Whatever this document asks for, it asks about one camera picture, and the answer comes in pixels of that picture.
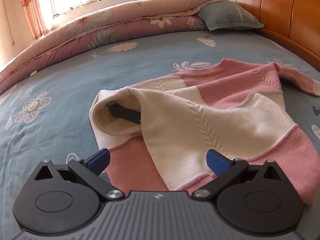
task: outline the windowsill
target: windowsill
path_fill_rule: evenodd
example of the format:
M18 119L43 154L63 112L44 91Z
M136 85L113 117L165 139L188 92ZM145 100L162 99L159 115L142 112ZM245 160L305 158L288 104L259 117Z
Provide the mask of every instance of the windowsill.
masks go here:
M94 12L96 10L100 10L106 7L110 7L116 4L129 2L129 1L136 1L136 0L101 0L94 3L90 3L78 8L75 8L71 11L68 11L64 14L61 14L52 19L52 25L54 29L59 28L60 26L66 24L69 21L72 21L82 15Z

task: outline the sweater sleeve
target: sweater sleeve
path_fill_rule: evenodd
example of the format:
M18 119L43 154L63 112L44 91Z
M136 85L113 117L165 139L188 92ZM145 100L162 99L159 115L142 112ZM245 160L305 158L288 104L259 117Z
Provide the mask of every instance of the sweater sleeve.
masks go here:
M290 80L302 91L320 97L320 82L301 74L299 71L274 63L278 75L281 78Z

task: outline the yellow flower center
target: yellow flower center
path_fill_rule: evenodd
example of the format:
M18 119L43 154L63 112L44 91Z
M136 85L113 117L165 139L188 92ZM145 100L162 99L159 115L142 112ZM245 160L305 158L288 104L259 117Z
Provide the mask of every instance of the yellow flower center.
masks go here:
M34 102L28 107L27 111L28 111L28 112L33 111L33 110L37 107L38 103L39 103L38 101L34 101Z

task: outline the ribbed neckline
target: ribbed neckline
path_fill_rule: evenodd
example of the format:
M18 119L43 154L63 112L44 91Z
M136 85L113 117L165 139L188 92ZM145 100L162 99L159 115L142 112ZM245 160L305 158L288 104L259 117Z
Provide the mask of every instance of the ribbed neckline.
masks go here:
M212 76L216 74L220 74L227 70L230 66L230 63L235 61L233 59L225 59L223 58L220 63L217 63L211 67L203 68L203 69L195 69L195 70L186 70L176 73L177 76L183 77L205 77L205 76Z

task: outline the headboard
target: headboard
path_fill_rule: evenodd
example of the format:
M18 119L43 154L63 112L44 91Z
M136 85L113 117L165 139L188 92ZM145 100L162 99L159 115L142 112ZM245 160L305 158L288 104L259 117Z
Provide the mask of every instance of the headboard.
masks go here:
M320 71L320 0L231 0L264 28L256 33L297 54Z

